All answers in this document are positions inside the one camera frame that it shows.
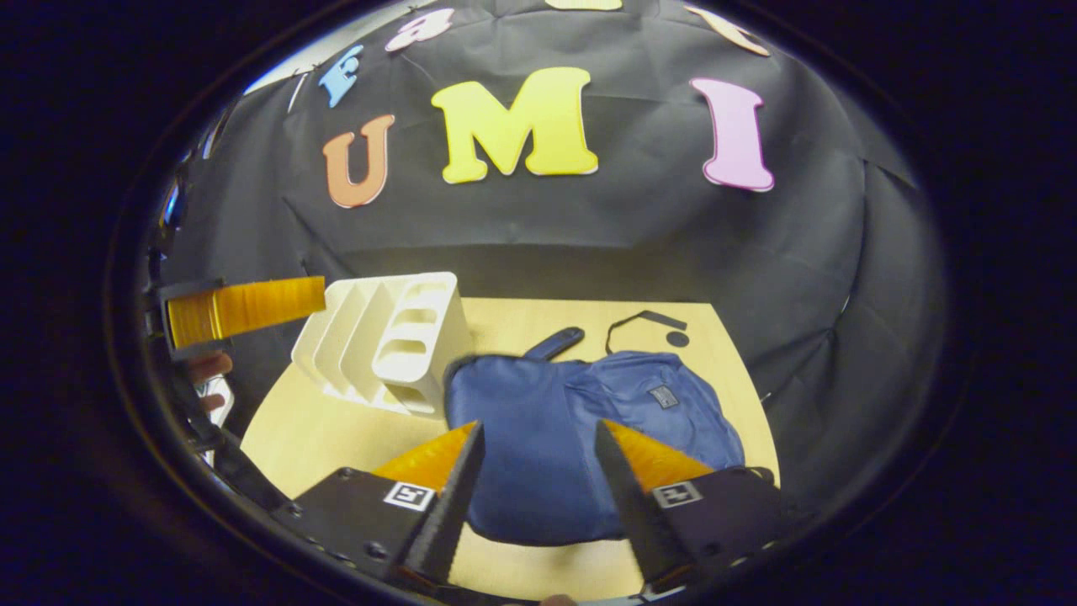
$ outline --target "wooden table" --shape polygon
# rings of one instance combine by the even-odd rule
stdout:
[[[779,478],[778,456],[759,398],[714,309],[705,302],[633,302],[463,297],[477,353],[520,355],[560,329],[577,326],[587,337],[559,360],[605,355],[611,324],[652,310],[688,324],[690,343],[673,348],[670,328],[637,320],[616,329],[613,351],[671,352],[710,383],[722,412],[740,434],[749,466]],[[242,449],[289,497],[297,497],[342,466],[373,470],[445,433],[442,421],[366,408],[322,394],[295,365],[281,375],[243,437]],[[577,601],[639,592],[643,584],[627,540],[567,547],[493,542],[464,526],[452,583],[522,600],[567,593]]]

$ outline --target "blue backpack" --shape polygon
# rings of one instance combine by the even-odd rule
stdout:
[[[641,316],[677,323],[644,312],[611,332]],[[449,427],[482,422],[486,456],[467,521],[488,539],[557,546],[623,536],[595,456],[602,419],[714,469],[744,465],[714,390],[680,357],[618,352],[593,364],[548,362],[582,338],[581,329],[567,329],[523,357],[474,356],[446,372]]]

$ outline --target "yellow letter m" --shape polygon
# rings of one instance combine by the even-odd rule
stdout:
[[[535,174],[588,174],[599,158],[587,149],[581,91],[591,74],[574,67],[540,69],[520,86],[512,109],[505,109],[478,82],[461,82],[438,90],[430,102],[445,112],[449,165],[442,175],[449,183],[478,181],[487,166],[475,157],[478,141],[502,174],[512,174],[528,135],[534,151],[523,164]]]

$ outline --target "pink letter i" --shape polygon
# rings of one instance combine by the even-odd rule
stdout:
[[[755,119],[755,108],[763,104],[759,95],[709,77],[694,77],[691,86],[707,97],[714,125],[714,157],[703,164],[707,180],[756,192],[773,187],[774,175],[763,165]]]

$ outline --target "white desk organizer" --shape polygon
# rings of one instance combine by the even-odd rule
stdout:
[[[445,368],[472,349],[457,277],[440,271],[333,282],[292,362],[336,398],[444,419]]]

